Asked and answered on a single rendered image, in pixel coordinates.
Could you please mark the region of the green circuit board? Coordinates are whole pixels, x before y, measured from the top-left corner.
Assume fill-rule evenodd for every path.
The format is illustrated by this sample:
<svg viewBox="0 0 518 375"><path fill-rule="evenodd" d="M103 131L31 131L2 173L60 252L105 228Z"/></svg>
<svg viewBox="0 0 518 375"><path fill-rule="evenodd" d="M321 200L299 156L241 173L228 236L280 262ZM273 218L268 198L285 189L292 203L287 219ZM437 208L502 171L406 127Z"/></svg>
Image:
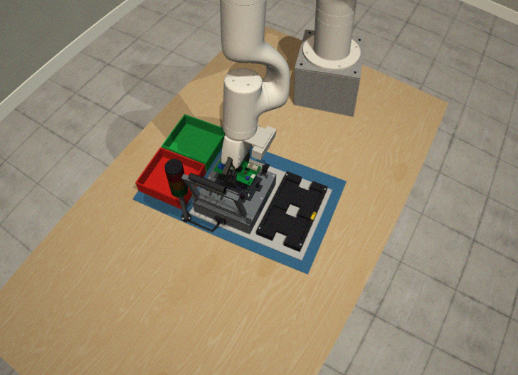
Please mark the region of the green circuit board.
<svg viewBox="0 0 518 375"><path fill-rule="evenodd" d="M223 168L225 164L221 163L221 160L214 168L214 171L222 174ZM245 160L242 161L241 165L236 169L237 181L240 181L244 184L251 185L257 173L259 172L261 167L258 165L252 164ZM248 183L249 182L249 183Z"/></svg>

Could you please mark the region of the red bin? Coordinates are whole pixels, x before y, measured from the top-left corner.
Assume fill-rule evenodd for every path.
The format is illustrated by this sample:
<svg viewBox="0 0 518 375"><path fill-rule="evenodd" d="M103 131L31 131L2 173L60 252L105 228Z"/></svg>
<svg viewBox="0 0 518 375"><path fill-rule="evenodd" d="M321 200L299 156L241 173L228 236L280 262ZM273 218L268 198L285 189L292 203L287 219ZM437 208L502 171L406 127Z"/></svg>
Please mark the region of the red bin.
<svg viewBox="0 0 518 375"><path fill-rule="evenodd" d="M201 177L206 175L205 164L160 147L135 183L138 191L181 209L179 198L171 194L164 168L166 162L170 159L181 161L185 175L190 173Z"/></svg>

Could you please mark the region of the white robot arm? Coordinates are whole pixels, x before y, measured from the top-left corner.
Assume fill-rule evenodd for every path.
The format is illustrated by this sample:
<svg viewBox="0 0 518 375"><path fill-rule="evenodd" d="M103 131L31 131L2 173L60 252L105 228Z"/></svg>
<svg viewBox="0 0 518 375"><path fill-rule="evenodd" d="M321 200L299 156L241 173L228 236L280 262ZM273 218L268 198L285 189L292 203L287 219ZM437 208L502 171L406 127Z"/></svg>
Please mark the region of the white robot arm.
<svg viewBox="0 0 518 375"><path fill-rule="evenodd" d="M221 46L224 56L237 63L266 65L262 79L254 70L228 72L223 86L223 131L254 145L251 157L261 160L276 129L258 126L264 112L282 107L289 97L290 69L283 56L265 42L267 0L220 0ZM314 35L303 45L312 65L324 70L354 66L361 51L352 39L356 0L316 0Z"/></svg>

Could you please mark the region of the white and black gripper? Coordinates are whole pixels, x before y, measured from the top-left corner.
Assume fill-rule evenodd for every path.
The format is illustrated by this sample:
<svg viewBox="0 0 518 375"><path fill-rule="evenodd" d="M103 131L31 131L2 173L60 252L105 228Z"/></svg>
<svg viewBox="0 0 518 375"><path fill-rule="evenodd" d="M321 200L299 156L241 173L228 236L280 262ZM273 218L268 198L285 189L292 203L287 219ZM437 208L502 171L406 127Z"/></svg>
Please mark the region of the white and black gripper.
<svg viewBox="0 0 518 375"><path fill-rule="evenodd" d="M236 183L236 169L243 160L249 162L251 147L252 144L244 142L242 139L234 139L227 134L225 135L221 153L221 163L226 164L222 172L225 175L225 180ZM233 171L230 170L231 167L234 167Z"/></svg>

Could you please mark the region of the green open tray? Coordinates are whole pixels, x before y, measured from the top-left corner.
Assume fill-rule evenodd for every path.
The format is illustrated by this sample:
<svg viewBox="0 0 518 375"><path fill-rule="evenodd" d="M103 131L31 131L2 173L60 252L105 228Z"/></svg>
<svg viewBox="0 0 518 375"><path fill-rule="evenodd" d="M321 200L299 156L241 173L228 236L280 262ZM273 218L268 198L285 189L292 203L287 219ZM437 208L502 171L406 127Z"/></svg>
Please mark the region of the green open tray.
<svg viewBox="0 0 518 375"><path fill-rule="evenodd" d="M222 149L225 134L222 127L184 114L162 148L201 162L208 171Z"/></svg>

